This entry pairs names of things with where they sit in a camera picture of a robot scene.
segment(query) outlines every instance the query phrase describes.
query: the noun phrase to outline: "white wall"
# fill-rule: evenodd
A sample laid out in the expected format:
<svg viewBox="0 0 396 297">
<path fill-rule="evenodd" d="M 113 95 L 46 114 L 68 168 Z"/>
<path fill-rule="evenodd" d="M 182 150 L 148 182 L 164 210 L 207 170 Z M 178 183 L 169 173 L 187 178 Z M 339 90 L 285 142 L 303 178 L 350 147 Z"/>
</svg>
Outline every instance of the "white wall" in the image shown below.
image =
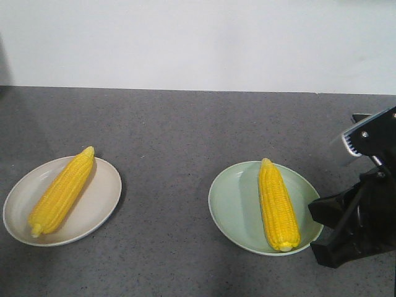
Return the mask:
<svg viewBox="0 0 396 297">
<path fill-rule="evenodd" d="M 2 0 L 0 84 L 396 94 L 396 1 Z"/>
</svg>

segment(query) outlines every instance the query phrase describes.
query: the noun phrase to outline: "corn on the cob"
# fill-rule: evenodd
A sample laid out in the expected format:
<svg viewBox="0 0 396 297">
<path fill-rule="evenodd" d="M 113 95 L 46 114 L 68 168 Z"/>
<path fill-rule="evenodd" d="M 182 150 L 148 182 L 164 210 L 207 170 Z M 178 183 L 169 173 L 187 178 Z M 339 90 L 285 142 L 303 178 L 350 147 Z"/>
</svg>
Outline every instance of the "corn on the cob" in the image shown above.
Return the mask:
<svg viewBox="0 0 396 297">
<path fill-rule="evenodd" d="M 261 161 L 259 191 L 268 243 L 283 252 L 297 247 L 301 236 L 287 188 L 278 168 L 267 158 Z"/>
<path fill-rule="evenodd" d="M 28 218 L 33 237 L 52 233 L 62 223 L 91 172 L 94 154 L 87 147 L 76 155 L 45 191 Z"/>
</svg>

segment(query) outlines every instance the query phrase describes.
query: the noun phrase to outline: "plate rim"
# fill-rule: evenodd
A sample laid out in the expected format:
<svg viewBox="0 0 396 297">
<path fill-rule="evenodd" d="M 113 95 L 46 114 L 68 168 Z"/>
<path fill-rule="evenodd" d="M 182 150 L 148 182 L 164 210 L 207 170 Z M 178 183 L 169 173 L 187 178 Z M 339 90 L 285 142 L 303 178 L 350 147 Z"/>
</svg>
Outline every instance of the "plate rim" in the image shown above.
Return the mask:
<svg viewBox="0 0 396 297">
<path fill-rule="evenodd" d="M 216 219 L 215 219 L 215 216 L 214 216 L 213 210 L 212 210 L 212 205 L 211 205 L 211 203 L 210 203 L 210 201 L 211 201 L 211 198 L 210 198 L 210 197 L 211 197 L 211 193 L 212 193 L 212 190 L 213 190 L 213 185 L 215 184 L 216 180 L 217 180 L 224 172 L 230 170 L 232 167 L 241 166 L 241 165 L 247 164 L 247 163 L 253 164 L 253 163 L 260 163 L 260 162 L 261 162 L 261 161 L 257 161 L 257 160 L 256 160 L 256 161 L 244 161 L 244 162 L 236 163 L 236 164 L 233 164 L 233 165 L 231 165 L 231 166 L 225 168 L 224 170 L 222 170 L 222 171 L 216 176 L 216 178 L 213 180 L 212 184 L 210 185 L 210 189 L 209 189 L 209 193 L 208 193 L 209 212 L 210 212 L 210 215 L 211 215 L 211 217 L 212 217 L 212 220 L 215 222 L 217 228 L 223 233 L 224 236 L 226 236 L 231 242 L 235 243 L 237 246 L 239 246 L 239 247 L 241 247 L 241 248 L 243 248 L 243 249 L 245 249 L 245 250 L 247 250 L 247 251 L 249 251 L 249 252 L 252 252 L 252 253 L 255 253 L 255 254 L 258 254 L 258 255 L 262 255 L 262 256 L 273 256 L 273 257 L 290 256 L 290 255 L 296 254 L 296 253 L 298 253 L 298 252 L 301 252 L 301 251 L 307 249 L 307 248 L 310 246 L 310 243 L 305 244 L 304 246 L 301 246 L 300 248 L 295 249 L 295 250 L 292 250 L 292 251 L 290 251 L 290 252 L 261 252 L 261 251 L 255 250 L 255 249 L 251 249 L 251 248 L 249 248 L 249 247 L 247 247 L 247 246 L 244 246 L 243 244 L 241 244 L 241 243 L 235 241 L 233 238 L 231 238 L 222 228 L 220 228 L 219 223 L 218 223 L 218 222 L 216 221 Z M 275 166 L 282 167 L 283 169 L 286 169 L 286 170 L 288 170 L 288 171 L 291 171 L 292 173 L 294 173 L 294 174 L 296 174 L 297 176 L 299 176 L 300 178 L 302 178 L 302 179 L 314 190 L 314 192 L 316 193 L 316 195 L 317 195 L 318 197 L 320 197 L 320 196 L 319 196 L 319 193 L 316 191 L 316 189 L 314 188 L 314 186 L 313 186 L 304 176 L 300 175 L 298 172 L 295 172 L 294 170 L 292 170 L 292 169 L 290 169 L 290 168 L 288 168 L 288 167 L 286 167 L 286 166 L 283 166 L 283 165 L 281 165 L 281 164 L 274 163 L 274 165 L 275 165 Z M 316 234 L 316 236 L 313 238 L 312 241 L 315 241 L 315 240 L 321 235 L 321 233 L 322 233 L 322 231 L 323 231 L 323 227 L 324 227 L 323 224 L 320 224 L 319 232 Z"/>
<path fill-rule="evenodd" d="M 109 213 L 108 213 L 100 222 L 98 222 L 93 228 L 91 228 L 91 229 L 89 229 L 88 231 L 82 233 L 81 235 L 78 235 L 78 236 L 73 237 L 73 238 L 71 238 L 71 239 L 67 239 L 67 240 L 63 240 L 63 241 L 58 241 L 58 242 L 55 242 L 55 243 L 31 243 L 31 242 L 25 241 L 25 240 L 19 238 L 18 236 L 16 236 L 15 234 L 13 234 L 13 232 L 11 231 L 11 229 L 10 229 L 10 227 L 9 227 L 9 225 L 8 225 L 8 222 L 6 221 L 6 205 L 7 205 L 8 201 L 9 201 L 9 199 L 10 199 L 12 193 L 15 191 L 15 189 L 17 189 L 17 187 L 19 186 L 19 184 L 20 184 L 25 178 L 27 178 L 28 176 L 30 176 L 31 174 L 33 174 L 35 171 L 38 171 L 38 170 L 41 169 L 42 167 L 48 166 L 49 164 L 55 163 L 55 162 L 57 162 L 57 161 L 61 161 L 61 160 L 64 160 L 64 159 L 69 159 L 69 158 L 71 159 L 71 158 L 74 158 L 74 157 L 75 157 L 75 155 L 66 156 L 66 157 L 61 157 L 61 158 L 57 158 L 57 159 L 51 160 L 51 161 L 49 161 L 49 162 L 46 162 L 46 163 L 44 163 L 44 164 L 41 164 L 40 166 L 38 166 L 38 167 L 34 168 L 33 170 L 30 170 L 28 173 L 26 173 L 26 174 L 25 174 L 25 175 L 24 175 L 13 187 L 12 187 L 12 189 L 9 191 L 9 193 L 8 193 L 8 195 L 7 195 L 7 198 L 6 198 L 6 200 L 4 201 L 4 205 L 3 205 L 3 207 L 2 207 L 2 221 L 3 221 L 4 226 L 6 227 L 7 232 L 8 232 L 13 238 L 15 238 L 17 241 L 19 241 L 19 242 L 21 242 L 21 243 L 24 243 L 24 244 L 28 244 L 28 245 L 30 245 L 30 246 L 39 246 L 39 247 L 44 247 L 44 248 L 51 247 L 51 246 L 63 246 L 63 245 L 65 245 L 65 244 L 73 243 L 73 242 L 75 242 L 75 241 L 77 241 L 77 240 L 80 240 L 80 239 L 82 239 L 82 238 L 88 236 L 89 234 L 93 233 L 93 232 L 96 231 L 99 227 L 101 227 L 102 224 L 104 224 L 104 222 L 107 221 L 107 219 L 110 217 L 110 215 L 114 212 L 114 209 L 116 208 L 116 206 L 117 206 L 117 204 L 118 204 L 118 202 L 119 202 L 119 199 L 120 199 L 120 197 L 121 197 L 121 192 L 122 192 L 122 188 L 123 188 L 123 184 L 122 184 L 122 181 L 121 181 L 121 176 L 119 175 L 118 170 L 117 170 L 111 163 L 109 163 L 108 161 L 106 161 L 106 160 L 104 160 L 104 159 L 102 159 L 102 158 L 95 157 L 95 160 L 96 160 L 96 161 L 99 160 L 99 161 L 101 161 L 101 162 L 103 162 L 103 163 L 105 163 L 105 164 L 107 164 L 107 165 L 110 166 L 110 168 L 114 171 L 114 173 L 116 173 L 116 175 L 117 175 L 117 177 L 118 177 L 118 178 L 117 178 L 117 181 L 118 181 L 118 184 L 119 184 L 118 198 L 116 199 L 116 201 L 115 201 L 114 205 L 112 206 L 112 208 L 110 209 Z"/>
</svg>

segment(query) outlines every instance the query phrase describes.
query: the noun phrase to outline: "corn cob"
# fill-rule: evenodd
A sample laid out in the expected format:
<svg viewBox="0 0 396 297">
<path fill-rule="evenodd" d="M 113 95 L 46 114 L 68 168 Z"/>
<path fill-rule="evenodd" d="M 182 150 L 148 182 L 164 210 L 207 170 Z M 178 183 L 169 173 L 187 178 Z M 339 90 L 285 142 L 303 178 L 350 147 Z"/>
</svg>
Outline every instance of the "corn cob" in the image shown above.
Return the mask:
<svg viewBox="0 0 396 297">
<path fill-rule="evenodd" d="M 267 158 L 261 161 L 259 190 L 268 243 L 282 252 L 297 247 L 301 236 L 287 188 L 278 168 Z"/>
<path fill-rule="evenodd" d="M 34 206 L 28 218 L 34 238 L 54 232 L 62 223 L 91 172 L 94 154 L 93 147 L 87 147 L 76 155 Z"/>
</svg>

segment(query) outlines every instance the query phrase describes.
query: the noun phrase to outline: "gray countertop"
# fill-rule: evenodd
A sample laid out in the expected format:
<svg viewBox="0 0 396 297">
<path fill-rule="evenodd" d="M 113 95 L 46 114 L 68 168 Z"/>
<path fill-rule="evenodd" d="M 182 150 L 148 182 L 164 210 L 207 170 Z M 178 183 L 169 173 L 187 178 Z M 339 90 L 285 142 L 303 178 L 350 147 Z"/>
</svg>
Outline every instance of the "gray countertop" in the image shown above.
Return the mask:
<svg viewBox="0 0 396 297">
<path fill-rule="evenodd" d="M 318 265 L 310 248 L 259 256 L 217 229 L 207 195 L 219 172 L 263 157 L 302 174 L 321 196 L 345 190 L 372 164 L 338 166 L 329 141 L 353 112 L 395 99 L 2 87 L 2 204 L 23 175 L 87 145 L 118 169 L 123 192 L 104 225 L 65 246 L 28 246 L 2 225 L 0 295 L 393 296 L 393 252 L 338 269 Z"/>
</svg>

